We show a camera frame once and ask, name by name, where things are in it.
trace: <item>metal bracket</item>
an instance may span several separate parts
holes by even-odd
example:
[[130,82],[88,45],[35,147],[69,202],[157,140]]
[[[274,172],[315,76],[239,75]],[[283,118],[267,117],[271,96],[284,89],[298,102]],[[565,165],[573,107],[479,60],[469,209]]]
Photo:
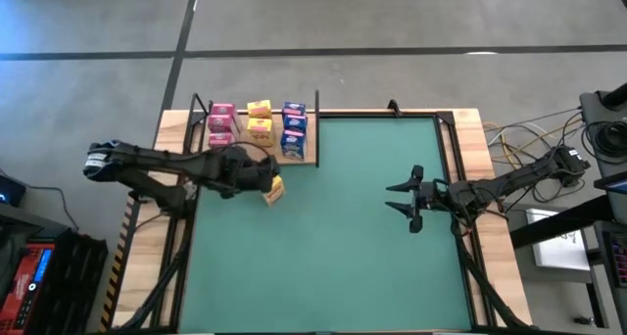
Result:
[[401,112],[401,109],[399,108],[399,104],[394,99],[390,100],[388,103],[388,110],[394,111],[395,118],[399,118],[403,115],[403,112]]
[[455,125],[455,116],[451,111],[439,111],[436,113],[438,119],[442,120],[448,125]]
[[[200,96],[198,96],[198,93],[194,93],[193,97],[193,101],[192,101],[192,116],[191,119],[189,121],[189,125],[190,126],[194,126],[196,124],[198,124],[199,122],[201,122],[202,120],[206,119],[209,114],[212,112],[212,107],[214,106],[214,102],[213,101],[209,101],[209,108],[207,109],[205,107],[205,105],[203,104],[203,100],[201,100]],[[198,103],[198,105],[200,105],[201,110],[203,110],[202,113],[200,112],[195,112],[193,111],[194,109],[194,104],[193,102],[196,101],[196,103]]]

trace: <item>floor line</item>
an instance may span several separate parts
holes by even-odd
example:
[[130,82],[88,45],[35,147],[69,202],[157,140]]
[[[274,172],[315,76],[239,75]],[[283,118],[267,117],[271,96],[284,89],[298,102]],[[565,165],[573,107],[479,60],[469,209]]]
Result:
[[174,55],[174,51],[0,53],[0,61],[146,60]]
[[273,57],[418,56],[473,54],[550,54],[627,52],[627,44],[555,46],[451,46],[451,47],[369,47],[264,50],[186,51],[186,59],[239,59]]
[[194,12],[196,12],[197,1],[198,0],[187,1],[185,17],[183,17],[183,25],[181,26],[180,34],[178,35],[178,43],[176,44],[176,53],[172,61],[172,67],[169,70],[168,83],[166,84],[164,100],[161,104],[161,112],[172,108],[174,92],[176,91],[176,84],[178,83],[178,77],[180,76],[180,69],[183,65],[185,48],[187,47],[187,40],[189,39],[189,33],[192,29],[192,22],[194,20]]

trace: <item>gray floor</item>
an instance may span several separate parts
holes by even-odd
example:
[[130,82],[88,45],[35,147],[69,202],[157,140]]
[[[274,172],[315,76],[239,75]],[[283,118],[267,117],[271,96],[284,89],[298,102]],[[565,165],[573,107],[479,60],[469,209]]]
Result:
[[[187,3],[0,0],[0,53],[174,51]],[[620,0],[198,0],[187,50],[622,43],[627,9]],[[113,249],[126,190],[83,178],[84,153],[92,141],[110,138],[152,144],[171,65],[171,59],[0,62],[0,168],[62,187],[81,230]],[[483,120],[506,124],[574,108],[579,93],[612,89],[624,74],[627,53],[193,59],[182,64],[172,107],[187,108],[193,92],[238,105],[265,98],[312,105],[319,89],[323,108],[379,108],[394,98],[403,107],[479,108]],[[550,129],[567,118],[537,124]],[[512,132],[508,139],[530,138]],[[578,137],[569,144],[580,147]],[[596,197],[591,183],[598,176],[593,163],[588,186],[553,205]],[[29,192],[24,207],[66,221],[54,193]],[[534,322],[544,329],[620,333],[615,314],[610,330],[570,322],[590,315],[583,285],[525,279],[524,286]]]

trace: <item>snack box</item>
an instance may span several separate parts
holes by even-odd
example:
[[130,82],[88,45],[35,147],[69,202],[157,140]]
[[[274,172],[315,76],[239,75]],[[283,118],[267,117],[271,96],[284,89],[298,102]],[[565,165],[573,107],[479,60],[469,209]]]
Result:
[[209,115],[207,126],[211,133],[233,133],[236,139],[239,137],[239,127],[230,115]]
[[283,194],[285,194],[285,186],[280,176],[275,176],[272,180],[272,189],[268,193],[263,193],[265,202],[269,206],[272,206]]
[[239,120],[239,116],[237,115],[237,109],[233,104],[214,104],[212,106],[211,115],[229,115],[233,117],[233,121],[237,125],[237,129],[242,131],[242,123]]
[[307,133],[307,116],[287,115],[283,119],[283,129]]
[[294,130],[285,130],[281,136],[281,152],[289,159],[304,160],[307,150],[305,134]]
[[250,119],[272,119],[272,106],[269,100],[248,103],[247,109]]
[[275,134],[272,120],[248,119],[246,129],[251,134],[256,144],[265,147],[274,145]]
[[284,119],[288,115],[306,116],[305,105],[286,101],[283,104],[283,110],[281,110],[281,115]]
[[234,142],[235,142],[235,136],[233,135],[233,133],[210,133],[209,134],[209,147],[211,149],[224,147]]

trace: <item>black stand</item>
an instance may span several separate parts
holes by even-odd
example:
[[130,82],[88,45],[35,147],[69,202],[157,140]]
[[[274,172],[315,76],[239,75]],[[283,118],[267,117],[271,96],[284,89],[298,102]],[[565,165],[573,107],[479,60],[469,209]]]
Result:
[[614,221],[609,200],[602,195],[557,215],[511,231],[514,249],[550,240],[568,232],[590,226],[595,221]]

